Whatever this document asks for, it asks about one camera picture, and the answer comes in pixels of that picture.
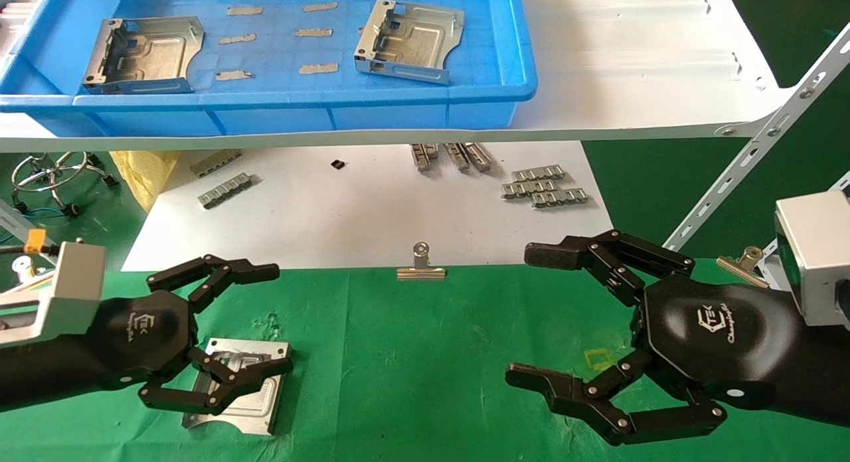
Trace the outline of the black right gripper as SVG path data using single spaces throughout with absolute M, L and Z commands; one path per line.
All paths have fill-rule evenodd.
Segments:
M 802 316 L 789 293 L 692 280 L 692 259 L 617 230 L 558 244 L 529 242 L 523 257 L 534 268 L 586 270 L 626 307 L 640 305 L 644 294 L 650 352 L 637 349 L 589 382 L 508 365 L 506 383 L 539 393 L 550 412 L 582 420 L 618 446 L 710 435 L 726 421 L 713 400 L 742 410 L 800 410 L 801 371 L 792 353 Z M 635 270 L 661 281 L 645 289 Z M 644 375 L 686 406 L 630 414 L 617 408 L 614 396 Z

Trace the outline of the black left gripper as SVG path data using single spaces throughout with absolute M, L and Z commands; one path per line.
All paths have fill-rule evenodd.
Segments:
M 89 326 L 89 350 L 100 367 L 98 388 L 119 390 L 148 382 L 137 393 L 147 408 L 201 416 L 219 416 L 237 398 L 259 392 L 267 378 L 294 369 L 292 358 L 231 370 L 195 347 L 193 313 L 206 311 L 231 285 L 273 281 L 279 276 L 276 264 L 254 265 L 247 259 L 224 260 L 206 254 L 147 277 L 149 295 L 101 302 Z M 167 292 L 196 281 L 199 286 L 187 301 Z M 162 386 L 189 363 L 216 382 L 212 394 Z

